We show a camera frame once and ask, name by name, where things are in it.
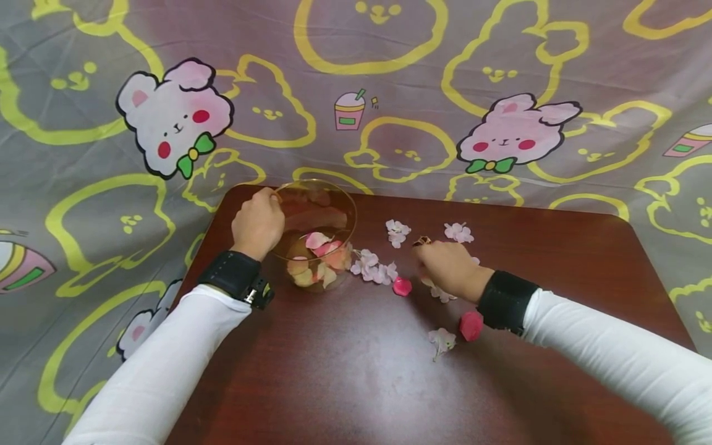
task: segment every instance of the hand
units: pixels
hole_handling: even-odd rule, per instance
[[[232,220],[231,250],[262,261],[284,231],[284,213],[274,190],[265,187],[245,201]]]
[[[460,243],[435,241],[414,247],[420,273],[445,292],[477,304],[494,271],[475,264]]]

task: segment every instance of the white sleeve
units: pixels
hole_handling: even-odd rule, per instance
[[[163,444],[208,361],[250,312],[197,286],[109,379],[63,444]]]
[[[650,413],[677,444],[712,442],[712,361],[635,325],[537,290],[524,339],[561,352]]]

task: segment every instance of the table surface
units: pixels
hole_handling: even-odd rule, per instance
[[[181,293],[231,243],[230,222],[258,190],[225,196]],[[355,248],[412,276],[409,248],[394,249],[385,221],[444,237],[466,222],[484,265],[628,320],[693,349],[631,226],[615,216],[355,195]],[[485,329],[433,362],[430,330],[458,332],[473,306],[446,305],[414,280],[407,298],[347,280],[304,293],[276,258],[263,272],[276,289],[223,342],[177,422],[179,444],[670,444],[647,414],[576,366],[506,332]]]

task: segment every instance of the cartoon bunny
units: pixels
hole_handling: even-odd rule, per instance
[[[193,175],[193,162],[215,148],[214,138],[232,125],[234,107],[212,86],[215,70],[189,58],[156,76],[138,71],[121,87],[116,107],[136,133],[146,167],[164,179],[180,170]]]
[[[469,162],[465,170],[508,173],[515,165],[541,159],[564,142],[563,125],[582,112],[578,102],[536,107],[529,93],[500,99],[482,123],[457,144],[458,158]]]

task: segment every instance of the gray fabric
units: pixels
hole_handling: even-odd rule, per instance
[[[699,150],[665,155],[712,120],[709,5],[129,3],[2,6],[0,288],[15,283],[0,290],[4,443],[61,440],[160,322],[220,196],[244,182],[322,177],[355,192],[617,214],[712,357],[712,152],[692,135],[683,142]],[[346,93],[365,110],[338,125]],[[205,104],[222,114],[194,124],[188,112]],[[173,128],[164,159],[160,133]],[[494,145],[505,138],[535,147]],[[509,165],[488,163],[509,149]],[[495,170],[474,172],[484,166]],[[27,273],[40,275],[20,286]]]

